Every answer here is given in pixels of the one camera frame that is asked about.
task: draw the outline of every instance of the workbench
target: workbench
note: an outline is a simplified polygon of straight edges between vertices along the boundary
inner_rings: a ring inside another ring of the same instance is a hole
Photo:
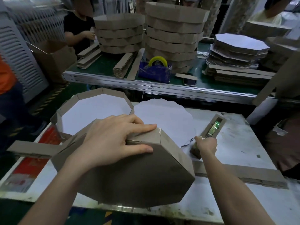
[[[198,52],[208,53],[209,47],[210,43],[200,42]],[[251,104],[253,98],[261,90],[261,88],[252,86],[219,82],[212,76],[205,76],[202,74],[202,70],[206,68],[206,60],[200,58],[195,60],[194,67],[189,71],[189,73],[198,77],[196,87],[184,86],[182,79],[175,78],[174,75],[171,76],[169,84],[140,78],[138,75],[136,75],[134,81],[127,80],[127,75],[124,79],[118,79],[113,74],[113,67],[122,56],[123,54],[113,55],[104,53],[87,69],[80,69],[76,64],[73,64],[64,72],[63,77],[70,82],[139,90],[149,94],[165,94],[180,98],[225,101],[239,104]]]
[[[197,135],[203,131],[205,126],[208,124],[208,120],[211,120],[217,113],[214,111],[188,108],[186,108],[186,111],[192,115],[195,121]],[[245,118],[240,114],[222,114],[227,119],[227,122],[217,136],[217,158],[224,164],[276,169]],[[39,142],[43,133],[50,126],[51,125],[49,124],[45,128],[45,130],[36,139],[36,142]],[[190,155],[189,146],[182,147],[182,149],[185,153]],[[0,186],[5,182],[5,180],[7,180],[10,174],[23,160],[24,157],[20,157],[2,180],[0,180]],[[0,198],[35,202],[56,174],[57,172],[52,162],[49,160],[25,193],[2,191],[0,192]],[[291,190],[276,189],[254,184],[246,185],[251,189],[277,225],[300,224],[300,205],[296,201]],[[197,220],[210,223],[223,223],[208,178],[205,177],[196,177],[196,180],[182,201],[176,204],[145,209],[125,207],[121,205],[105,205],[98,204],[97,201],[78,193],[73,206],[102,209],[107,211],[165,216],[169,218]]]

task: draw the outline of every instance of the forearm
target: forearm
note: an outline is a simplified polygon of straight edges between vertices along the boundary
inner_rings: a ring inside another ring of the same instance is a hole
[[[84,35],[82,33],[79,33],[77,35],[66,36],[66,42],[68,46],[75,46],[83,39],[84,39]]]
[[[225,224],[275,224],[251,190],[210,151],[202,151],[205,170]]]
[[[82,175],[76,166],[66,161],[19,225],[64,224],[76,197]]]

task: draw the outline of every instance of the left hand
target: left hand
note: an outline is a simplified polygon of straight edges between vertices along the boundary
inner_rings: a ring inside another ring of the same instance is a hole
[[[148,132],[156,124],[145,125],[136,115],[110,116],[96,120],[90,127],[83,144],[68,158],[84,167],[85,172],[96,166],[115,163],[125,157],[151,153],[148,145],[126,145],[130,133]]]

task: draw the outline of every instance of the adhesive tape strip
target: adhesive tape strip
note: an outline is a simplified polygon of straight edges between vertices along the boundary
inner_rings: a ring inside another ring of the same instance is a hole
[[[160,61],[164,67],[168,67],[167,61],[162,56],[155,56],[155,57],[151,58],[148,66],[152,66],[153,62],[155,62],[155,61]]]

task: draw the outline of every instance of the black t-shirt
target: black t-shirt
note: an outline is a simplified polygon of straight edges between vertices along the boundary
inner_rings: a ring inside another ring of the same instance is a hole
[[[94,27],[95,23],[91,17],[86,17],[86,21],[78,18],[73,12],[64,17],[64,31],[72,32],[73,35],[78,35],[83,31],[89,31]],[[84,38],[74,46],[76,55],[90,46],[90,40]]]

